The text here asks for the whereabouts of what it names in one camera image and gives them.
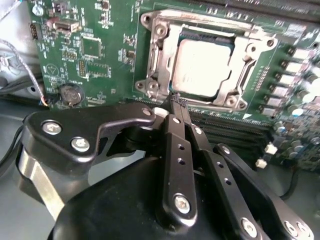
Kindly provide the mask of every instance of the motherboard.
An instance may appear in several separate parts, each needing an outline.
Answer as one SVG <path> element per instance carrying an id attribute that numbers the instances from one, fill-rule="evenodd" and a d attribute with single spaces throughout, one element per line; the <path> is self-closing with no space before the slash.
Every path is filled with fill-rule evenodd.
<path id="1" fill-rule="evenodd" d="M 188 100 L 212 144 L 320 172 L 320 5 L 29 0 L 52 110 Z"/>

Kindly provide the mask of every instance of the silver screw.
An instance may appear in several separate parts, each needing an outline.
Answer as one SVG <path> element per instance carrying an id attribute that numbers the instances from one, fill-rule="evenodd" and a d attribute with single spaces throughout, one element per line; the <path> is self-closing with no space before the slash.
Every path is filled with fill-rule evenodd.
<path id="1" fill-rule="evenodd" d="M 310 231 L 301 222 L 298 221 L 296 225 L 298 226 L 301 232 L 305 233 L 308 237 L 310 237 Z"/>
<path id="2" fill-rule="evenodd" d="M 222 146 L 222 149 L 226 154 L 230 154 L 230 150 L 227 147 Z"/>
<path id="3" fill-rule="evenodd" d="M 320 137 L 317 136 L 317 137 L 312 138 L 311 143 L 313 145 L 319 145 L 320 144 Z"/>
<path id="4" fill-rule="evenodd" d="M 246 219 L 245 217 L 242 218 L 241 224 L 244 230 L 250 235 L 250 237 L 256 238 L 258 236 L 258 232 L 255 225 L 252 222 L 250 222 L 248 219 Z"/>
<path id="5" fill-rule="evenodd" d="M 195 128 L 195 131 L 196 131 L 196 133 L 197 133 L 197 134 L 199 134 L 199 135 L 201 135 L 201 134 L 202 134 L 201 129 L 200 129 L 200 128 L 198 128 L 198 127 L 196 127 L 196 128 Z"/>
<path id="6" fill-rule="evenodd" d="M 42 125 L 42 130 L 47 134 L 57 135 L 57 134 L 61 133 L 62 128 L 58 123 L 53 122 L 53 121 L 48 121 Z"/>
<path id="7" fill-rule="evenodd" d="M 298 236 L 297 229 L 295 229 L 295 227 L 292 226 L 292 224 L 290 222 L 284 221 L 284 225 L 285 225 L 286 229 L 288 230 L 288 232 L 291 234 L 291 236 L 293 236 L 293 237 Z"/>
<path id="8" fill-rule="evenodd" d="M 72 139 L 71 141 L 71 146 L 78 152 L 84 153 L 86 151 L 89 150 L 90 148 L 90 144 L 88 142 L 88 140 L 86 140 L 83 137 L 75 137 L 74 139 Z"/>
<path id="9" fill-rule="evenodd" d="M 177 123 L 177 124 L 179 124 L 180 123 L 180 120 L 178 119 L 178 118 L 173 118 L 173 121 L 175 122 L 175 123 Z"/>
<path id="10" fill-rule="evenodd" d="M 145 109 L 145 108 L 142 109 L 142 112 L 147 116 L 151 116 L 151 114 L 152 114 L 148 109 Z"/>
<path id="11" fill-rule="evenodd" d="M 165 26 L 159 24 L 155 27 L 155 33 L 159 38 L 164 38 L 167 35 L 167 29 Z"/>
<path id="12" fill-rule="evenodd" d="M 179 210 L 179 212 L 182 213 L 182 214 L 187 214 L 187 213 L 190 212 L 190 203 L 182 195 L 175 196 L 174 205 Z"/>
<path id="13" fill-rule="evenodd" d="M 32 13 L 34 15 L 36 15 L 37 17 L 42 17 L 44 15 L 45 11 L 42 6 L 36 4 L 32 8 Z"/>

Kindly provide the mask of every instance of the integrated circuit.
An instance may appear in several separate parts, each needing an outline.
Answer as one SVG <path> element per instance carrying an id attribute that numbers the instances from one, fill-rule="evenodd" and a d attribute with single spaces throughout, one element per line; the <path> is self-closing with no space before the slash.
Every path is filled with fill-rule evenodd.
<path id="1" fill-rule="evenodd" d="M 98 59 L 101 57 L 101 39 L 83 36 L 81 49 L 84 56 Z"/>
<path id="2" fill-rule="evenodd" d="M 231 49 L 224 45 L 182 40 L 177 54 L 172 88 L 187 94 L 215 96 L 221 83 L 230 75 L 230 54 Z"/>

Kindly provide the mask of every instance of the pivot bolt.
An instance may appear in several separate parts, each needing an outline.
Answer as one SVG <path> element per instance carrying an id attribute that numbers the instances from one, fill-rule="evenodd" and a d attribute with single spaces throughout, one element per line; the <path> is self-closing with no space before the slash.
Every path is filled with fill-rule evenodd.
<path id="1" fill-rule="evenodd" d="M 202 134 L 201 129 L 200 129 L 200 128 L 198 128 L 198 127 L 196 127 L 196 128 L 195 128 L 195 132 L 196 132 L 197 134 L 199 134 L 199 135 L 201 135 L 201 134 Z"/>
<path id="2" fill-rule="evenodd" d="M 42 125 L 42 130 L 47 134 L 57 135 L 57 134 L 61 133 L 62 128 L 58 123 L 53 122 L 53 121 L 48 121 Z"/>
<path id="3" fill-rule="evenodd" d="M 243 229 L 246 231 L 247 234 L 250 235 L 250 237 L 256 238 L 258 236 L 258 232 L 255 225 L 252 222 L 250 222 L 248 219 L 246 219 L 245 217 L 242 218 L 241 224 Z"/>
<path id="4" fill-rule="evenodd" d="M 284 225 L 285 225 L 286 229 L 288 230 L 288 232 L 291 234 L 291 236 L 293 236 L 293 237 L 298 236 L 297 229 L 295 229 L 295 227 L 292 226 L 292 224 L 290 222 L 284 221 Z"/>
<path id="5" fill-rule="evenodd" d="M 74 150 L 81 152 L 81 153 L 88 151 L 90 148 L 90 144 L 89 144 L 88 140 L 86 140 L 85 138 L 80 137 L 80 136 L 72 139 L 71 146 L 73 147 Z"/>
<path id="6" fill-rule="evenodd" d="M 174 205 L 182 214 L 187 214 L 190 212 L 190 203 L 182 195 L 177 195 L 174 197 Z"/>
<path id="7" fill-rule="evenodd" d="M 226 146 L 222 146 L 222 149 L 226 154 L 230 154 L 230 150 Z"/>
<path id="8" fill-rule="evenodd" d="M 32 8 L 32 13 L 34 15 L 36 15 L 37 17 L 42 17 L 44 15 L 45 11 L 42 6 L 36 4 Z"/>
<path id="9" fill-rule="evenodd" d="M 308 237 L 310 237 L 311 235 L 310 231 L 301 222 L 297 222 L 296 225 L 298 226 L 301 232 L 303 232 Z"/>

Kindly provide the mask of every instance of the electrolytic capacitor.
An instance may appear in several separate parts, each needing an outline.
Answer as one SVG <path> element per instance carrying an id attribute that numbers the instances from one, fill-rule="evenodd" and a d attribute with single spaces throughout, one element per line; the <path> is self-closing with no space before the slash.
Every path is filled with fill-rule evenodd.
<path id="1" fill-rule="evenodd" d="M 282 134 L 284 131 L 286 131 L 286 127 L 282 121 L 276 122 L 273 126 L 273 129 L 277 134 Z"/>
<path id="2" fill-rule="evenodd" d="M 299 117 L 304 113 L 304 110 L 297 105 L 291 105 L 287 110 L 293 117 Z"/>
<path id="3" fill-rule="evenodd" d="M 297 153 L 300 152 L 304 148 L 304 146 L 302 145 L 300 140 L 293 141 L 291 143 L 291 146 L 293 147 L 293 150 Z"/>
<path id="4" fill-rule="evenodd" d="M 292 147 L 289 147 L 286 151 L 289 159 L 294 159 L 298 155 L 298 153 Z"/>
<path id="5" fill-rule="evenodd" d="M 308 90 L 301 90 L 297 93 L 297 97 L 302 100 L 303 103 L 311 103 L 315 99 L 315 95 Z"/>

